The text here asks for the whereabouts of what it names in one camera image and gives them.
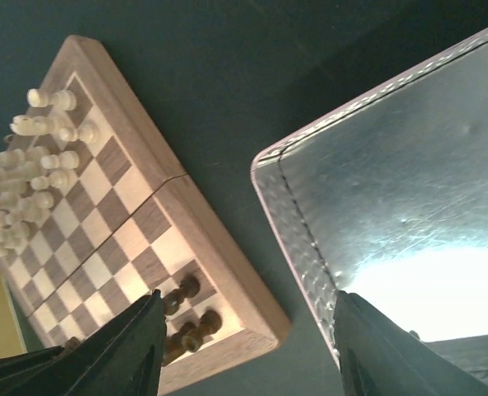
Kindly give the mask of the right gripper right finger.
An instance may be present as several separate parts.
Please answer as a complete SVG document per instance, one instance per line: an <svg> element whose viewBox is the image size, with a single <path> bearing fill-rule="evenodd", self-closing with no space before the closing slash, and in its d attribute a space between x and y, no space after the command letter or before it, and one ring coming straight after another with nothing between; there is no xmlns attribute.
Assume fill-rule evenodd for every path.
<svg viewBox="0 0 488 396"><path fill-rule="evenodd" d="M488 395L487 384L355 293L337 293L334 337L346 395Z"/></svg>

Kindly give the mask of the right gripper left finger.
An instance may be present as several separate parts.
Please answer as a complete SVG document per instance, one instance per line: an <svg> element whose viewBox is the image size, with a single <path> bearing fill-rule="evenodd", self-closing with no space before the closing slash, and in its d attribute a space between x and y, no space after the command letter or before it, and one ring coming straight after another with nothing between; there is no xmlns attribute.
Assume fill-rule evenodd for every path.
<svg viewBox="0 0 488 396"><path fill-rule="evenodd" d="M155 290L77 346L0 359L0 395L156 395L166 332Z"/></svg>

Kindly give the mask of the dark chess piece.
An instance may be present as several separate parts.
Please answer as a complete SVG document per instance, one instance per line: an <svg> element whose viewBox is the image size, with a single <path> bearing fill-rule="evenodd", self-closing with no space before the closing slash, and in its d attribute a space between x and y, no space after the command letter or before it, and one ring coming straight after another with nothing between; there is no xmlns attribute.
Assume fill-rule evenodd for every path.
<svg viewBox="0 0 488 396"><path fill-rule="evenodd" d="M199 351L205 343L205 338L217 333L221 327L221 316L214 310L207 310L201 316L199 324L182 336L183 349L190 353Z"/></svg>

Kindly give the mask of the dark chess pawn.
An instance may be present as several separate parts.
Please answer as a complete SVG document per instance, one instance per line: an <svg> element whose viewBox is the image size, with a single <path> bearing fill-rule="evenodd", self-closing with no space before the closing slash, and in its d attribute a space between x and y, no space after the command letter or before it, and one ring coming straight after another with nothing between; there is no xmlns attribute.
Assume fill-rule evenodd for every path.
<svg viewBox="0 0 488 396"><path fill-rule="evenodd" d="M200 283L195 276L185 276L178 288L163 297L163 312L166 317L174 315L186 299L195 297L200 291Z"/></svg>

